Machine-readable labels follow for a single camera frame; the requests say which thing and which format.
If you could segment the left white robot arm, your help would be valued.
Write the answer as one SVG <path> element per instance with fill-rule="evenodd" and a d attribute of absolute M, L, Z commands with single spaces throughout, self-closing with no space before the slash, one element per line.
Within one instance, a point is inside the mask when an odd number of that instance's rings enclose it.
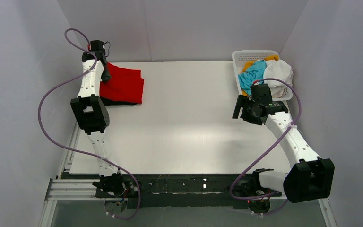
<path fill-rule="evenodd" d="M 98 182 L 93 182 L 93 186 L 111 196 L 120 197 L 126 191 L 120 169 L 105 161 L 105 129 L 110 124 L 110 117 L 100 98 L 100 85 L 111 78 L 107 69 L 105 43 L 93 40 L 88 50 L 90 52 L 82 55 L 85 75 L 80 91 L 76 98 L 71 99 L 70 105 L 80 129 L 88 136 L 94 154 L 98 156 L 100 178 Z"/>

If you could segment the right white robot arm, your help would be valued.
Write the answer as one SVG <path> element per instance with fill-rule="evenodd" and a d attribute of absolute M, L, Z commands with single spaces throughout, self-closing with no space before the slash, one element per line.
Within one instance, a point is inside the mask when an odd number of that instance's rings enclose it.
<path fill-rule="evenodd" d="M 265 125 L 277 139 L 265 154 L 280 145 L 291 167 L 287 173 L 262 168 L 248 174 L 254 166 L 251 164 L 230 186 L 233 197 L 250 201 L 281 192 L 291 203 L 329 197 L 334 163 L 310 147 L 296 128 L 288 107 L 273 100 L 267 84 L 252 85 L 251 97 L 238 95 L 232 118 Z"/>

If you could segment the red t shirt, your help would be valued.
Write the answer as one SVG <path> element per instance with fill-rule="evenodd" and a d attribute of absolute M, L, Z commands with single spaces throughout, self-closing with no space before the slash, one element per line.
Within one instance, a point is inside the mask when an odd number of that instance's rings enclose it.
<path fill-rule="evenodd" d="M 141 70 L 107 64 L 110 80 L 100 84 L 100 98 L 142 104 L 144 79 Z"/>

